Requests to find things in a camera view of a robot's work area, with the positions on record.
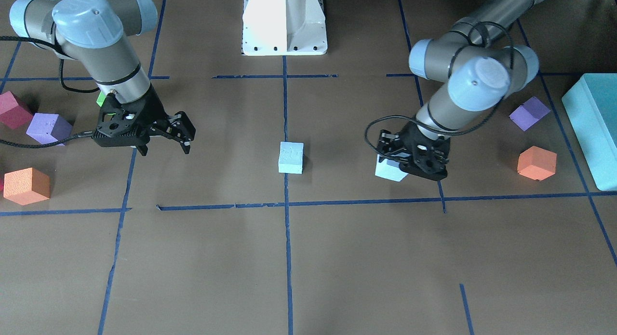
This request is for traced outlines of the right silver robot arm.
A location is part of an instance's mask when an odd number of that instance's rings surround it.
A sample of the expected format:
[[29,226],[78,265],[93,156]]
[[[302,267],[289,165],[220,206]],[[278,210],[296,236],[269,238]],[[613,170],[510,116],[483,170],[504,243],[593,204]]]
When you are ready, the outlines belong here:
[[153,30],[152,0],[16,0],[9,10],[15,36],[51,50],[60,61],[79,61],[105,99],[92,131],[62,143],[90,138],[101,147],[133,147],[146,155],[152,136],[178,142],[185,154],[196,129],[187,114],[165,112],[129,37]]

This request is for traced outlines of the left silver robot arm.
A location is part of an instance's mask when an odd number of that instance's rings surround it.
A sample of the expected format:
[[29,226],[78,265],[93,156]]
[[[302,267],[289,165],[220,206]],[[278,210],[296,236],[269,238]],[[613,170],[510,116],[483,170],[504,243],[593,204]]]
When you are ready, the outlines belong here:
[[488,0],[441,38],[417,41],[408,57],[410,70],[442,86],[414,116],[402,117],[406,125],[399,132],[380,131],[372,146],[377,166],[445,179],[450,139],[479,129],[487,118],[472,127],[470,122],[485,111],[491,118],[503,100],[537,76],[537,54],[515,45],[508,27],[543,1]]

